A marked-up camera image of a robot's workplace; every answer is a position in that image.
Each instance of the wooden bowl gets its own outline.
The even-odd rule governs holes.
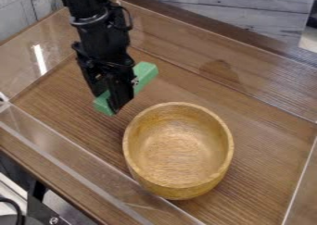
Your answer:
[[[147,108],[124,135],[132,177],[154,194],[190,199],[222,180],[232,157],[232,137],[220,118],[200,106],[164,103]]]

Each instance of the bowl rim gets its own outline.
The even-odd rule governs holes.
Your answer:
[[[134,160],[129,156],[128,153],[128,134],[131,132],[131,129],[134,128],[136,122],[139,121],[139,118],[146,115],[150,111],[152,111],[154,109],[158,109],[160,107],[164,106],[188,106],[192,107],[198,110],[202,110],[203,112],[206,112],[220,124],[222,128],[224,129],[224,135],[226,135],[226,139],[227,139],[227,153],[224,156],[224,161],[222,163],[222,166],[218,168],[216,172],[214,172],[204,180],[199,181],[199,182],[191,182],[191,183],[183,183],[183,185],[179,185],[176,183],[162,183],[160,181],[158,181],[154,177],[148,176],[148,174],[138,167],[138,165],[134,163]],[[232,142],[232,135],[230,132],[230,129],[227,128],[224,122],[222,121],[222,119],[218,117],[218,115],[210,111],[208,109],[206,109],[202,106],[198,106],[195,104],[191,103],[184,103],[184,102],[168,102],[168,103],[160,103],[156,104],[154,106],[150,106],[148,108],[144,109],[144,111],[142,111],[136,117],[131,120],[131,122],[128,123],[127,127],[125,127],[125,132],[124,132],[124,139],[123,139],[123,151],[124,151],[124,157],[125,157],[125,163],[127,165],[132,168],[132,170],[135,171],[135,173],[146,180],[150,181],[151,183],[154,183],[158,186],[162,187],[167,187],[167,188],[175,188],[175,189],[183,189],[183,188],[191,188],[191,187],[196,187],[200,186],[206,183],[210,183],[211,181],[214,181],[219,176],[222,176],[228,168],[230,162],[231,162],[231,158],[232,158],[232,153],[234,153],[234,142]]]

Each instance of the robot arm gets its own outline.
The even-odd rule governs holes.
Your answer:
[[[87,84],[97,97],[109,92],[113,113],[134,98],[135,62],[125,49],[129,45],[131,18],[127,10],[109,0],[61,0],[69,8],[71,24],[80,42],[73,43],[76,61]]]

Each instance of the black cable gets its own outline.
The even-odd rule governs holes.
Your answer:
[[[24,220],[22,211],[21,211],[18,205],[10,199],[2,198],[2,197],[0,197],[0,203],[1,202],[8,203],[14,207],[14,210],[16,210],[16,225],[22,225],[22,220]]]

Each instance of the green object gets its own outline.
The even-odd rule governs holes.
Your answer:
[[[159,70],[155,64],[140,62],[134,67],[134,73],[138,77],[139,84],[134,87],[134,94],[136,95],[146,84],[158,76]],[[108,116],[113,116],[113,112],[108,106],[109,91],[105,91],[93,100],[93,108]]]

